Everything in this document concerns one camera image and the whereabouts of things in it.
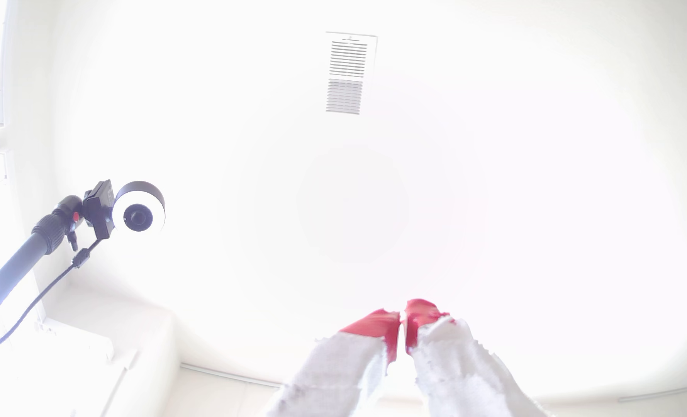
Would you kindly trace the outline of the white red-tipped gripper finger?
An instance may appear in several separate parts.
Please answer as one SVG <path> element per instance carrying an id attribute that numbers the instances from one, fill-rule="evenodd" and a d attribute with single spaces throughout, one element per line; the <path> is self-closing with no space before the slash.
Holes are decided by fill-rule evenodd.
<path id="1" fill-rule="evenodd" d="M 431 416 L 548 416 L 466 321 L 427 300 L 406 304 L 405 346 Z"/>
<path id="2" fill-rule="evenodd" d="M 378 309 L 318 341 L 274 395 L 267 416 L 353 416 L 397 357 L 400 313 Z"/>

